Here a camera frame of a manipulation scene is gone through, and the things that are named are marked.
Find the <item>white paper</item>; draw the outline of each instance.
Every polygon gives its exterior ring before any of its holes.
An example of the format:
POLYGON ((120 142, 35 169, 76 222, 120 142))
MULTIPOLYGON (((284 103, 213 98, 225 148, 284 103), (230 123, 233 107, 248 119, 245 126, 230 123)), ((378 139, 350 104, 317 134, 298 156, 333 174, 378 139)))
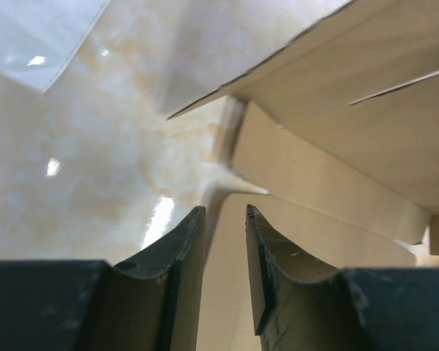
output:
POLYGON ((45 92, 110 0, 0 0, 0 73, 45 92))

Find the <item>marble surface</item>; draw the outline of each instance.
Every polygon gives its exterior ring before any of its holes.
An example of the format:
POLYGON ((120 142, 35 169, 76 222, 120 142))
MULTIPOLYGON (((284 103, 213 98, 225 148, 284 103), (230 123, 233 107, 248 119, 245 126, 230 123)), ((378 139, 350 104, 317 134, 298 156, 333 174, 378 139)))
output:
POLYGON ((0 76, 0 258, 116 263, 194 205, 213 225, 226 194, 264 192, 221 151, 235 101, 165 119, 344 2, 112 0, 46 94, 0 76))

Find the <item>black plastic part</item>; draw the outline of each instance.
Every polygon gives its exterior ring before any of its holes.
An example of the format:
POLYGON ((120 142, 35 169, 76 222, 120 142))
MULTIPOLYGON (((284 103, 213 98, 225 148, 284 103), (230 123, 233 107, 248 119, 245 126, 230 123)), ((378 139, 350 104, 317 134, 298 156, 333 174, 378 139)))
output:
POLYGON ((111 268, 104 261, 0 262, 0 351, 194 351, 205 209, 111 268))
POLYGON ((247 252, 262 350, 439 350, 439 268, 338 270, 251 205, 247 252))

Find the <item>glossy marble floor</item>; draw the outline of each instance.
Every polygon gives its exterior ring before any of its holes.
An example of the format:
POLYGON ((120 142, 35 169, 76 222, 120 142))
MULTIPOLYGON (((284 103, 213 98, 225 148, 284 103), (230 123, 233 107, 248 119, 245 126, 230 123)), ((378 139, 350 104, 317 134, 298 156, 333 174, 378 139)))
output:
POLYGON ((232 99, 165 119, 345 2, 112 0, 46 94, 0 76, 0 258, 115 263, 194 205, 213 224, 227 193, 264 192, 221 151, 232 99))

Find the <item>open cardboard box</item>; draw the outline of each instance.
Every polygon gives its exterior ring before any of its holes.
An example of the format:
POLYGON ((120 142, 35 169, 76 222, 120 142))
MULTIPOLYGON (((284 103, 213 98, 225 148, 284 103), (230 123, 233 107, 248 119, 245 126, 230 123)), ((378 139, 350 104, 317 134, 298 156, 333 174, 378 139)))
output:
POLYGON ((231 195, 206 266, 199 350, 259 350, 244 220, 343 266, 413 266, 394 242, 431 221, 439 255, 439 0, 355 0, 179 111, 251 102, 232 168, 270 195, 231 195))

